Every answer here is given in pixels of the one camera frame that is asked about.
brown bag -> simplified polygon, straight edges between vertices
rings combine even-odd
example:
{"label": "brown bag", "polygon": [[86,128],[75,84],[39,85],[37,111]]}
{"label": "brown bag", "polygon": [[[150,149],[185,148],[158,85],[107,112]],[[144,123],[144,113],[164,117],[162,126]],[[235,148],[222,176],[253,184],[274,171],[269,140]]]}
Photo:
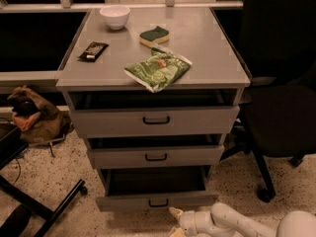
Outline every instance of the brown bag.
{"label": "brown bag", "polygon": [[26,86],[14,89],[8,102],[14,107],[12,118],[22,132],[21,138],[29,143],[52,140],[67,125],[55,105]]}

plastic bag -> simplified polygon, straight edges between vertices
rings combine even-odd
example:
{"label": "plastic bag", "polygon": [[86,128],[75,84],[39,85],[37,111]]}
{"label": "plastic bag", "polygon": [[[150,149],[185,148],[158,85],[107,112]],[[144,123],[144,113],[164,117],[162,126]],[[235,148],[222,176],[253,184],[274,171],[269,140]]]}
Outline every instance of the plastic bag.
{"label": "plastic bag", "polygon": [[159,44],[151,48],[151,54],[146,61],[132,64],[124,71],[153,93],[165,89],[192,66],[188,59]]}

speckled floor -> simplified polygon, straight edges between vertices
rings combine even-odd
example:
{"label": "speckled floor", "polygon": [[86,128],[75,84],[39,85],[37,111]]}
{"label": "speckled floor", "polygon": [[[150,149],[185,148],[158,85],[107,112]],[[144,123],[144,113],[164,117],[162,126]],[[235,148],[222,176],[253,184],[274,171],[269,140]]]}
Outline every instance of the speckled floor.
{"label": "speckled floor", "polygon": [[[55,158],[43,147],[29,149],[25,157],[19,160],[21,176],[15,186],[52,210],[79,179],[86,182],[88,194],[85,197],[77,195],[46,236],[168,236],[177,222],[167,208],[99,212],[95,197],[102,196],[104,188],[85,150],[83,141],[72,131],[66,141],[54,146]],[[316,158],[306,157],[296,169],[292,169],[286,159],[269,159],[268,165],[277,193],[270,203],[263,203],[256,197],[257,185],[262,184],[263,180],[252,154],[237,154],[213,168],[209,188],[219,194],[219,201],[272,228],[277,228],[280,219],[292,210],[302,209],[315,214]],[[19,175],[17,162],[7,165],[1,170],[1,175],[13,183]],[[17,205],[15,200],[0,192],[0,224]],[[183,209],[204,210],[208,207]],[[40,217],[33,216],[22,236],[33,236],[42,224]]]}

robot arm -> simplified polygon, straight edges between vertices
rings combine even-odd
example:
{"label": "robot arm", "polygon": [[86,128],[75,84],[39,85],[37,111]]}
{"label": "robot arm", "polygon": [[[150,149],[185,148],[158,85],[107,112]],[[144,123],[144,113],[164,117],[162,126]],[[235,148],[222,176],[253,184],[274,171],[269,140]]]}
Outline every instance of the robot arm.
{"label": "robot arm", "polygon": [[276,237],[276,232],[271,228],[248,218],[230,206],[217,202],[210,211],[182,212],[173,207],[170,212],[178,219],[183,236],[197,236],[199,233],[212,237],[232,237],[238,231],[246,237]]}
{"label": "robot arm", "polygon": [[316,216],[305,211],[287,214],[278,225],[277,231],[248,218],[230,206],[217,202],[210,211],[182,211],[170,207],[169,211],[179,221],[170,237],[197,236],[200,233],[211,237],[232,237],[235,231],[245,237],[315,237]]}

desk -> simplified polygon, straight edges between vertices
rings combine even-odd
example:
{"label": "desk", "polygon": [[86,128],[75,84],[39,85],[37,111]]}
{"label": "desk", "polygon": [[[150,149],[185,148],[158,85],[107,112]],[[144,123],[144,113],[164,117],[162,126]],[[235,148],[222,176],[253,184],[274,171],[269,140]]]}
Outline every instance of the desk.
{"label": "desk", "polygon": [[[150,56],[138,38],[156,26],[170,31],[163,45],[193,66],[152,94],[123,69]],[[110,46],[95,63],[78,61],[91,41]],[[210,167],[219,162],[249,84],[209,8],[131,9],[120,31],[91,10],[56,86],[105,186],[99,209],[211,204]]]}

